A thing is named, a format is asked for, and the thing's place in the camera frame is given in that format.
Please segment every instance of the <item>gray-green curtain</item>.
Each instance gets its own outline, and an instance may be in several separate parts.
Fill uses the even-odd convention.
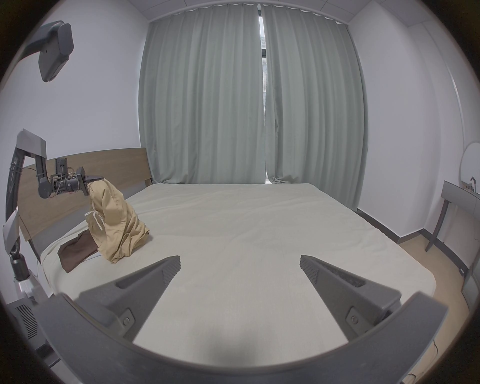
[[[257,6],[246,4],[150,24],[139,123],[154,181],[264,182],[259,34]]]
[[[347,26],[262,7],[267,53],[266,169],[356,209],[366,147],[360,67]]]

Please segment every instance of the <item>clothing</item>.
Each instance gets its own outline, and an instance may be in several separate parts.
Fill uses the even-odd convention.
[[[149,229],[108,180],[94,181],[87,186],[92,206],[92,211],[85,214],[88,229],[103,257],[116,263],[145,244]]]
[[[89,230],[80,232],[74,239],[62,244],[58,250],[60,263],[65,272],[71,272],[88,256],[97,252],[98,246]]]

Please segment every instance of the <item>table leg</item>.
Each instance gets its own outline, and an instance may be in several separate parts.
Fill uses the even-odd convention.
[[[437,226],[435,227],[435,231],[433,231],[432,237],[430,237],[430,241],[428,242],[427,248],[425,248],[425,252],[427,252],[435,243],[435,240],[437,240],[438,232],[440,232],[440,228],[442,227],[442,224],[444,222],[449,204],[450,202],[448,200],[444,200],[444,205],[442,206],[442,211],[440,212],[440,217],[438,218]]]

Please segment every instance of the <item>white drawstring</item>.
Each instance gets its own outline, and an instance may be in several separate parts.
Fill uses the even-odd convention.
[[[98,227],[100,228],[100,230],[103,230],[102,227],[100,226],[100,223],[98,222],[98,217],[100,218],[100,221],[102,222],[103,224],[103,227],[105,227],[105,221],[103,220],[103,217],[100,216],[100,214],[98,213],[98,211],[95,209],[94,205],[93,205],[93,202],[92,202],[92,210],[87,212],[85,214],[85,217],[87,217],[89,214],[93,213],[93,218],[95,219],[96,221],[96,224],[98,225]]]

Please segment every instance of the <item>fitted sheet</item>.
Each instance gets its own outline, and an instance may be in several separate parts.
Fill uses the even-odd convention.
[[[130,257],[93,257],[65,273],[57,256],[83,222],[42,253],[54,293],[86,289],[179,255],[181,270],[134,343],[194,363],[245,367],[308,358],[347,339],[299,267],[318,257],[398,289],[435,279],[397,244],[310,184],[154,184],[128,199],[150,228]]]

